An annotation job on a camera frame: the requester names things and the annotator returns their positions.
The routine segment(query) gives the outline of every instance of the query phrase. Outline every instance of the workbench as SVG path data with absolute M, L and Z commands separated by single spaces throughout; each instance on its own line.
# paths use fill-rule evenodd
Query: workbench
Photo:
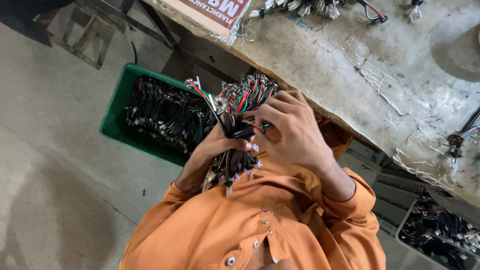
M 195 35 L 211 33 L 159 0 L 162 14 Z M 331 20 L 276 12 L 252 18 L 247 37 L 225 50 L 300 89 L 321 114 L 381 148 L 409 172 L 480 207 L 480 154 L 473 132 L 452 175 L 448 135 L 480 107 L 480 1 L 437 0 L 420 6 L 410 22 L 410 1 L 372 1 L 388 16 L 380 24 L 350 1 Z M 247 14 L 264 6 L 252 0 Z

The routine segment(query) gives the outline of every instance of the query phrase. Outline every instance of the black cable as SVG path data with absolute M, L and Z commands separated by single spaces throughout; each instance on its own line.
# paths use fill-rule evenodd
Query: black cable
M 130 43 L 132 44 L 132 47 L 133 47 L 133 54 L 135 55 L 135 64 L 137 63 L 137 49 L 135 48 L 135 44 L 133 43 L 133 41 L 130 41 Z

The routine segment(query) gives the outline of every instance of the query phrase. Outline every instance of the finger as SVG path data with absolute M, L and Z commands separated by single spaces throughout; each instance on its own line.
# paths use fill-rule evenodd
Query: finger
M 251 116 L 255 116 L 255 113 L 257 112 L 257 110 L 249 110 L 249 111 L 245 111 L 245 112 L 242 112 L 241 115 L 244 117 L 244 118 L 248 118 L 248 117 L 251 117 Z
M 271 151 L 274 142 L 272 142 L 267 135 L 257 128 L 255 128 L 253 132 L 255 133 L 255 138 L 257 139 L 258 144 L 265 148 L 267 152 Z
M 269 98 L 265 101 L 265 104 L 272 106 L 274 109 L 277 109 L 283 113 L 292 112 L 294 105 L 283 102 L 276 98 Z
M 276 127 L 282 125 L 283 119 L 286 114 L 273 108 L 268 104 L 262 104 L 258 110 L 255 111 L 255 122 L 263 123 L 264 121 L 269 121 Z
M 289 94 L 289 93 L 287 93 L 286 91 L 283 91 L 283 90 L 276 93 L 274 96 L 272 96 L 272 98 L 281 100 L 283 102 L 286 102 L 286 103 L 292 104 L 292 105 L 297 105 L 297 104 L 300 103 L 300 101 L 298 99 L 296 99 L 291 94 Z
M 221 139 L 219 141 L 219 148 L 222 149 L 222 152 L 225 152 L 229 149 L 236 149 L 240 151 L 248 151 L 252 148 L 252 144 L 244 139 Z
M 286 91 L 288 94 L 290 94 L 292 97 L 294 97 L 296 100 L 300 101 L 303 104 L 308 105 L 307 100 L 303 96 L 302 92 L 300 90 L 289 90 Z

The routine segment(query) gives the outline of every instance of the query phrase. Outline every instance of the person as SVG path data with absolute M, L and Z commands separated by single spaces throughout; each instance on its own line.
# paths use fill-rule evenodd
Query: person
M 243 173 L 229 197 L 220 185 L 201 193 L 215 156 L 252 147 L 214 128 L 138 224 L 120 270 L 385 269 L 375 195 L 337 163 L 351 134 L 316 118 L 299 91 L 279 91 L 244 116 L 276 127 L 255 129 L 263 166 Z

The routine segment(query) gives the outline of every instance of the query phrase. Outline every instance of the shirt button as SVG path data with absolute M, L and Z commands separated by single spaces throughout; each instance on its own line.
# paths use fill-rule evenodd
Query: shirt button
M 234 262 L 235 262 L 235 257 L 228 258 L 227 259 L 227 266 L 232 266 Z

